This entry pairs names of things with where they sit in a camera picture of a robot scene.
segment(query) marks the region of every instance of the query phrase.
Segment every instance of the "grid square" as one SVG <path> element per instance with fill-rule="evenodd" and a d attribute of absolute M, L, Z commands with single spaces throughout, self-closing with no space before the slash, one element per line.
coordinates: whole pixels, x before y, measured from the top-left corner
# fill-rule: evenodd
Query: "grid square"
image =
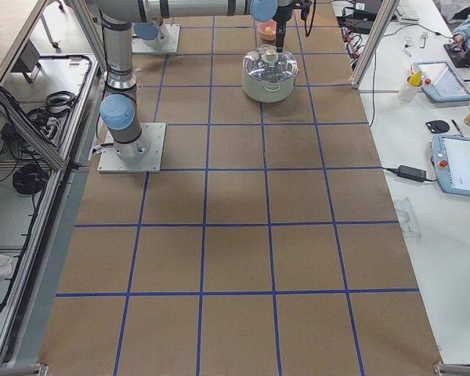
<path fill-rule="evenodd" d="M 158 88 L 137 88 L 137 114 L 140 122 L 152 122 L 157 108 Z"/>
<path fill-rule="evenodd" d="M 164 56 L 133 55 L 132 71 L 136 75 L 138 85 L 159 85 L 164 71 L 164 61 Z"/>
<path fill-rule="evenodd" d="M 251 16 L 217 16 L 214 20 L 215 27 L 254 28 L 254 20 Z"/>
<path fill-rule="evenodd" d="M 181 27 L 212 27 L 213 18 L 212 16 L 174 17 L 173 21 L 174 24 L 179 24 Z"/>
<path fill-rule="evenodd" d="M 195 374 L 197 323 L 198 297 L 132 297 L 118 376 Z"/>
<path fill-rule="evenodd" d="M 317 4 L 314 24 L 324 27 L 338 27 L 338 20 L 334 14 L 334 8 L 332 4 Z"/>
<path fill-rule="evenodd" d="M 396 221 L 382 170 L 327 172 L 337 221 Z"/>
<path fill-rule="evenodd" d="M 208 228 L 205 291 L 271 291 L 266 227 Z"/>
<path fill-rule="evenodd" d="M 246 96 L 242 88 L 212 88 L 211 123 L 261 124 L 259 102 Z"/>
<path fill-rule="evenodd" d="M 89 174 L 78 210 L 78 224 L 137 223 L 146 174 Z M 115 200 L 115 191 L 125 192 L 125 200 Z"/>
<path fill-rule="evenodd" d="M 331 221 L 322 171 L 268 172 L 272 222 Z"/>
<path fill-rule="evenodd" d="M 127 291 L 135 242 L 135 228 L 75 228 L 57 291 Z"/>
<path fill-rule="evenodd" d="M 132 278 L 133 291 L 198 291 L 202 229 L 143 227 Z"/>
<path fill-rule="evenodd" d="M 381 165 L 369 125 L 323 125 L 319 132 L 327 167 Z"/>
<path fill-rule="evenodd" d="M 393 373 L 394 364 L 398 374 L 433 372 L 441 359 L 419 293 L 353 294 L 351 299 L 366 374 Z"/>
<path fill-rule="evenodd" d="M 162 88 L 157 120 L 207 124 L 209 88 Z"/>
<path fill-rule="evenodd" d="M 185 28 L 181 30 L 179 38 L 178 54 L 211 54 L 212 53 L 212 29 Z"/>
<path fill-rule="evenodd" d="M 255 30 L 216 28 L 214 30 L 214 53 L 245 54 L 255 47 Z"/>
<path fill-rule="evenodd" d="M 277 290 L 345 288 L 332 226 L 274 226 L 272 238 Z"/>
<path fill-rule="evenodd" d="M 261 125 L 212 126 L 209 168 L 263 168 Z"/>
<path fill-rule="evenodd" d="M 265 142 L 268 168 L 322 167 L 313 125 L 266 126 Z"/>
<path fill-rule="evenodd" d="M 402 233 L 393 225 L 339 226 L 349 288 L 417 288 Z"/>
<path fill-rule="evenodd" d="M 195 55 L 169 56 L 163 85 L 209 85 L 211 83 L 211 57 Z"/>
<path fill-rule="evenodd" d="M 265 123 L 313 123 L 310 95 L 307 88 L 295 88 L 288 98 L 263 104 Z"/>
<path fill-rule="evenodd" d="M 360 94 L 350 86 L 311 88 L 319 123 L 367 123 Z"/>
<path fill-rule="evenodd" d="M 56 298 L 39 362 L 59 376 L 113 374 L 124 303 L 122 297 Z"/>
<path fill-rule="evenodd" d="M 339 27 L 314 27 L 309 38 L 305 38 L 305 29 L 299 27 L 301 47 L 308 53 L 345 54 L 345 43 Z"/>
<path fill-rule="evenodd" d="M 241 86 L 242 63 L 240 56 L 215 55 L 212 67 L 213 85 Z"/>
<path fill-rule="evenodd" d="M 169 125 L 161 168 L 205 168 L 207 125 Z"/>
<path fill-rule="evenodd" d="M 204 172 L 152 175 L 146 193 L 143 223 L 202 223 Z"/>
<path fill-rule="evenodd" d="M 360 374 L 344 294 L 279 295 L 277 301 L 283 374 Z"/>
<path fill-rule="evenodd" d="M 349 85 L 352 67 L 347 55 L 306 55 L 306 73 L 311 85 Z"/>
<path fill-rule="evenodd" d="M 271 296 L 206 296 L 201 375 L 277 376 Z"/>
<path fill-rule="evenodd" d="M 267 223 L 263 172 L 209 172 L 208 223 Z"/>

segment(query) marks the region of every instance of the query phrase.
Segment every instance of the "glass pot lid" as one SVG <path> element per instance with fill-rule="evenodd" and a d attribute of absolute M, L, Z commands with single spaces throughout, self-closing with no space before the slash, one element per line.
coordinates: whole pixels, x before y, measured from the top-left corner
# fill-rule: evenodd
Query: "glass pot lid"
<path fill-rule="evenodd" d="M 262 45 L 244 56 L 243 68 L 252 78 L 279 82 L 298 74 L 298 63 L 288 51 L 277 52 L 273 45 Z"/>

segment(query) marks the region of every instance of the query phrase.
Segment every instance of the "metal mounting plate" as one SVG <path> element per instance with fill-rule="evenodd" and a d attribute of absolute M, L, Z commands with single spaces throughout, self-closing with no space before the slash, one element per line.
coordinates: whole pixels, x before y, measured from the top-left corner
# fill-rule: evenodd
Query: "metal mounting plate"
<path fill-rule="evenodd" d="M 179 25 L 165 25 L 169 32 L 169 40 L 163 45 L 153 47 L 146 45 L 142 39 L 132 39 L 132 53 L 134 55 L 164 55 L 175 54 L 178 52 L 179 44 Z"/>
<path fill-rule="evenodd" d="M 143 157 L 122 159 L 113 147 L 103 149 L 99 160 L 99 172 L 159 172 L 164 149 L 165 123 L 141 123 L 143 136 L 151 139 L 151 148 Z M 105 143 L 112 143 L 108 132 Z"/>

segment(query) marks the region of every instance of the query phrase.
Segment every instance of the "blue joint cap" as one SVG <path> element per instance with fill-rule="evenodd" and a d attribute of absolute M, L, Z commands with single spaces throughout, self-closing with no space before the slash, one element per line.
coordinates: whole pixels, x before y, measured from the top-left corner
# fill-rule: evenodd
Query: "blue joint cap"
<path fill-rule="evenodd" d="M 252 0 L 251 16 L 256 21 L 271 20 L 277 12 L 277 0 Z"/>
<path fill-rule="evenodd" d="M 156 22 L 134 23 L 134 32 L 138 38 L 145 41 L 153 41 L 159 33 L 159 27 Z"/>
<path fill-rule="evenodd" d="M 99 113 L 109 129 L 121 131 L 134 121 L 134 103 L 122 94 L 108 96 L 99 106 Z"/>

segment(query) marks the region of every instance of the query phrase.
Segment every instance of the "power adapter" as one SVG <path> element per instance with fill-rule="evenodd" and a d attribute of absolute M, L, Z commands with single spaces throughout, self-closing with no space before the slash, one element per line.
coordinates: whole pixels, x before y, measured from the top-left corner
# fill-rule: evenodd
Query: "power adapter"
<path fill-rule="evenodd" d="M 6 143 L 10 143 L 15 139 L 20 138 L 19 134 L 16 132 L 16 129 L 14 129 L 14 127 L 9 123 L 4 124 L 2 130 L 0 131 L 0 136 Z"/>
<path fill-rule="evenodd" d="M 419 168 L 413 168 L 401 164 L 398 168 L 386 168 L 386 171 L 390 171 L 391 173 L 403 178 L 414 180 L 415 182 L 423 183 L 426 182 L 426 171 L 420 170 Z"/>

